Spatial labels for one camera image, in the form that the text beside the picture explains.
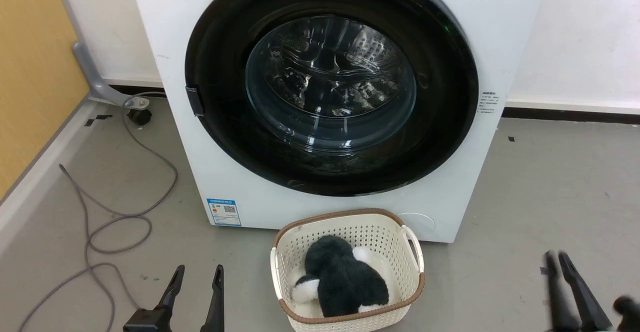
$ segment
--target white wall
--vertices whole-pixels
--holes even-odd
[[[135,0],[68,0],[103,78],[160,86]],[[640,0],[544,0],[507,105],[640,114]]]

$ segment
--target white plastic basket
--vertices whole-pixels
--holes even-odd
[[[388,264],[389,305],[330,318],[308,318],[292,310],[290,274],[304,264],[309,246],[326,235],[342,237],[353,247],[365,246]],[[384,209],[355,209],[290,223],[277,234],[270,263],[279,304],[297,332],[379,330],[400,321],[425,287],[425,262],[418,238],[398,216]]]

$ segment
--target blue and white sticker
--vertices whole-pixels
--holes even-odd
[[[235,200],[207,198],[206,203],[216,226],[242,227]]]

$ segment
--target gray floor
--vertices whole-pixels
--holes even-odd
[[[208,224],[169,107],[151,106],[153,120],[136,130],[142,142],[180,171],[175,191],[149,215],[153,234],[135,250],[91,254],[114,262],[144,307],[158,302],[174,268],[186,265],[172,320],[176,332],[204,322],[217,264],[226,270],[226,330],[287,331],[268,267],[275,231]],[[146,207],[167,188],[162,163],[126,137],[118,118],[96,120],[68,170],[106,205]],[[611,303],[640,298],[640,128],[631,125],[503,119],[455,243],[424,243],[425,291],[389,331],[543,331],[549,325],[540,274],[542,254],[569,252],[614,323]],[[91,225],[112,218],[89,204]],[[0,326],[14,331],[30,307],[83,266],[83,221],[72,187],[60,179],[0,259]],[[96,238],[114,248],[137,240],[140,221],[115,225]],[[109,269],[98,275],[116,298],[121,326],[134,312]],[[85,276],[59,291],[28,331],[102,331],[108,300]]]

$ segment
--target black door rim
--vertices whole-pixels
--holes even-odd
[[[254,45],[283,23],[318,16],[338,16],[382,32],[414,66],[420,89],[416,111],[406,131],[371,153],[384,155],[384,161],[359,156],[330,161],[334,170],[324,170],[274,141],[244,106],[245,64]],[[231,158],[271,182],[324,196],[381,193],[422,179],[460,146],[478,103],[473,55],[439,0],[214,0],[189,40],[185,80],[198,91],[199,120]],[[359,169],[351,170],[353,162]]]

